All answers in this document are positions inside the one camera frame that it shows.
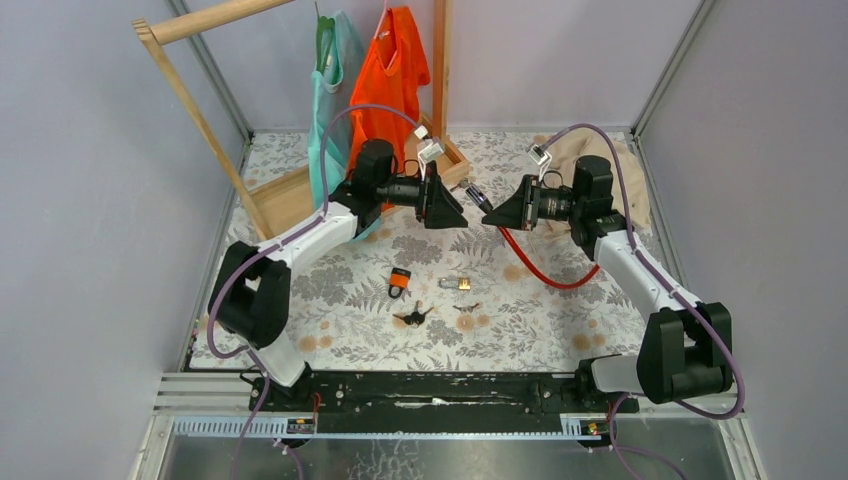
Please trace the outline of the orange black padlock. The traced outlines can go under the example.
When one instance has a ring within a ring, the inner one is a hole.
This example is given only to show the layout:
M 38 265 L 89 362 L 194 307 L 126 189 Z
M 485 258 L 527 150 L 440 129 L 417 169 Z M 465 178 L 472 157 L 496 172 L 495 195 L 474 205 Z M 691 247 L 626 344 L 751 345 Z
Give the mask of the orange black padlock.
M 402 268 L 393 268 L 388 279 L 388 296 L 399 299 L 408 288 L 411 272 Z

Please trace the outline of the small brass padlock keys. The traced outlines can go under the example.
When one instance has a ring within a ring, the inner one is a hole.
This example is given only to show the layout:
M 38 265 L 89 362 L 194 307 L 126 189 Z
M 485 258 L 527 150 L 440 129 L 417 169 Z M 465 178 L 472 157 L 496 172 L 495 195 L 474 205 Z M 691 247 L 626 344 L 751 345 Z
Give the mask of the small brass padlock keys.
M 480 303 L 474 303 L 472 305 L 454 305 L 453 308 L 459 311 L 461 314 L 470 314 L 476 309 L 478 309 L 480 306 Z

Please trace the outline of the black key bunch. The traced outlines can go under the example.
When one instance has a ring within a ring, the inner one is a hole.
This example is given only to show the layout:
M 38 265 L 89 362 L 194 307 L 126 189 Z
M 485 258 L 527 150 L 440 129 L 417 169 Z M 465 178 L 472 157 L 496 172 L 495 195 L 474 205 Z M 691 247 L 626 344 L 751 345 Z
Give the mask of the black key bunch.
M 401 322 L 404 326 L 407 327 L 420 327 L 425 321 L 427 315 L 433 310 L 433 307 L 428 309 L 424 309 L 422 307 L 421 301 L 416 301 L 415 305 L 410 313 L 406 314 L 393 314 L 392 317 L 394 320 Z

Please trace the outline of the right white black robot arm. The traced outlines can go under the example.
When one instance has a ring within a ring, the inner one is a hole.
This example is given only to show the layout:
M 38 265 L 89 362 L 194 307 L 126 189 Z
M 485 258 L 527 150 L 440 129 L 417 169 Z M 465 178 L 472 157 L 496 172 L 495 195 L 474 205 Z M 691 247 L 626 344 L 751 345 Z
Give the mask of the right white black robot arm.
M 575 402 L 597 412 L 613 393 L 635 393 L 656 404 L 728 391 L 731 315 L 680 286 L 643 249 L 625 217 L 613 207 L 614 176 L 608 160 L 578 159 L 569 187 L 550 188 L 535 175 L 497 207 L 484 207 L 483 224 L 526 230 L 541 220 L 566 222 L 573 242 L 609 275 L 646 322 L 635 355 L 584 361 L 573 386 Z

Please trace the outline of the brass padlock with key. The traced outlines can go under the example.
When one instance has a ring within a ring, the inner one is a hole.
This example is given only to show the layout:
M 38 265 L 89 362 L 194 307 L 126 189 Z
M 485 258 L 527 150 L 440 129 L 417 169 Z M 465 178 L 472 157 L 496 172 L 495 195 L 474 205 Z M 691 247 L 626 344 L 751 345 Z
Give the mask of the brass padlock with key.
M 469 291 L 471 280 L 468 277 L 446 277 L 438 280 L 438 286 L 442 289 Z

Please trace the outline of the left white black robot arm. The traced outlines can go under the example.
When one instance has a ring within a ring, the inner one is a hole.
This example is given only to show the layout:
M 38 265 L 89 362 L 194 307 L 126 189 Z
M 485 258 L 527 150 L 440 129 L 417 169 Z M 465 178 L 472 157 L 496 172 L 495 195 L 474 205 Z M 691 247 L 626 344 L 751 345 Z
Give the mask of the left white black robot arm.
M 430 230 L 465 228 L 463 208 L 438 172 L 441 142 L 418 145 L 419 171 L 402 174 L 392 145 L 366 141 L 350 177 L 320 207 L 290 230 L 256 246 L 236 242 L 227 248 L 209 304 L 209 323 L 236 335 L 272 386 L 272 398 L 288 411 L 309 401 L 302 378 L 307 363 L 285 331 L 291 284 L 307 267 L 337 246 L 365 233 L 386 204 L 410 207 Z

